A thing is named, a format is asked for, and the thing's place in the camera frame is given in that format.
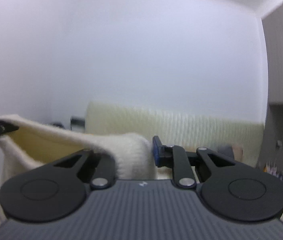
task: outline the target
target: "gray ribbed surface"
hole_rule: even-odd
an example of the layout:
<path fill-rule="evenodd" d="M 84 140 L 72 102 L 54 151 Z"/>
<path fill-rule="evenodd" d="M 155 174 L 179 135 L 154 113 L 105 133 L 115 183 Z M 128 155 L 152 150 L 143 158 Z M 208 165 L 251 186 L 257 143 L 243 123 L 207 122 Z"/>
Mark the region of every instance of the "gray ribbed surface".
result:
<path fill-rule="evenodd" d="M 179 190 L 170 180 L 117 181 L 93 192 L 74 214 L 42 225 L 10 220 L 0 240 L 283 240 L 283 223 L 243 225 L 223 220 L 202 205 L 196 193 Z"/>

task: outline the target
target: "gray cabinet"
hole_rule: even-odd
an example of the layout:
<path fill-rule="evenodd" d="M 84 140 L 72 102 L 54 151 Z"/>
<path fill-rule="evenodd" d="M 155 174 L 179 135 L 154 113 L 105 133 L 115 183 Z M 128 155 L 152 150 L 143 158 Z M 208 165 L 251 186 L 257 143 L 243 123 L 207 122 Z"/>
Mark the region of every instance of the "gray cabinet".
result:
<path fill-rule="evenodd" d="M 283 105 L 283 5 L 262 24 L 268 60 L 268 103 Z"/>

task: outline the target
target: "small items on shelf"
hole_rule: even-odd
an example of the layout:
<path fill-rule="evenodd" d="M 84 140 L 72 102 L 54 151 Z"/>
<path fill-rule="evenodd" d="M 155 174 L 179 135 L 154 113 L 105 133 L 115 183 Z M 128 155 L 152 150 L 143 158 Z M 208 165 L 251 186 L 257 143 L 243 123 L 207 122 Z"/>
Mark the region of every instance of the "small items on shelf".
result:
<path fill-rule="evenodd" d="M 268 174 L 273 175 L 273 176 L 277 177 L 278 179 L 280 179 L 281 181 L 283 181 L 283 173 L 281 171 L 278 171 L 275 163 L 272 163 L 272 162 L 266 163 L 263 171 L 267 172 Z"/>

